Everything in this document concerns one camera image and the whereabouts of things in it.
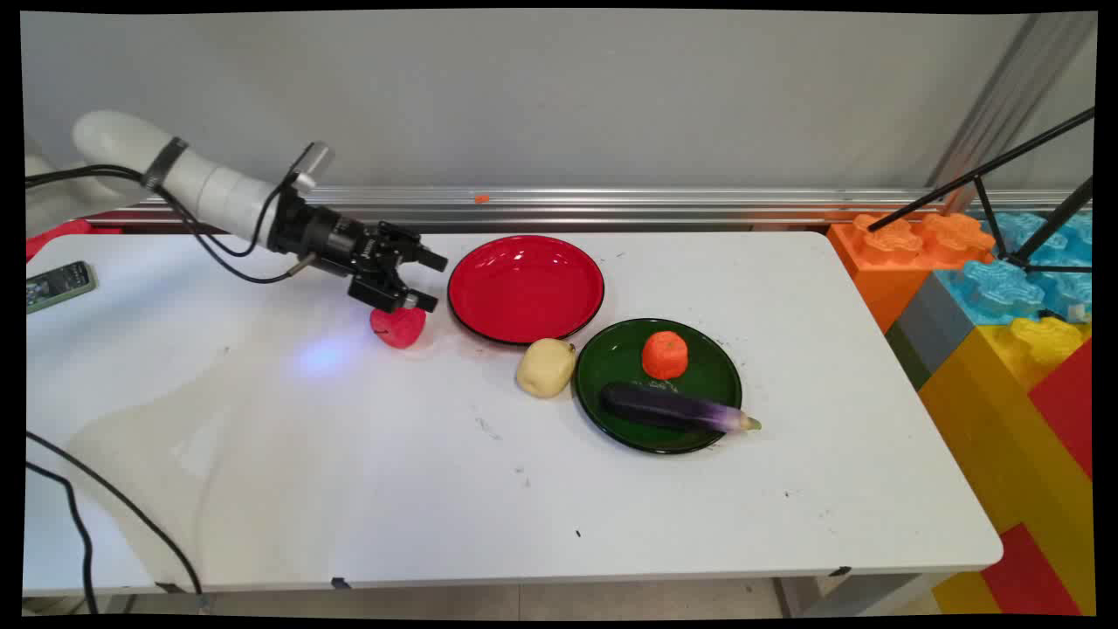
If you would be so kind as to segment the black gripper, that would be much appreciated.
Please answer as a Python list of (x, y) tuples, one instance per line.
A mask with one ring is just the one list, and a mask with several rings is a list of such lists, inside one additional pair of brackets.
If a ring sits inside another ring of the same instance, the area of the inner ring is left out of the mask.
[(413, 290), (400, 279), (402, 264), (418, 263), (439, 273), (448, 264), (423, 244), (419, 232), (383, 220), (375, 225), (345, 218), (325, 206), (309, 204), (296, 192), (280, 194), (267, 248), (294, 254), (304, 266), (348, 276), (350, 297), (388, 314), (434, 312), (438, 304), (436, 297)]

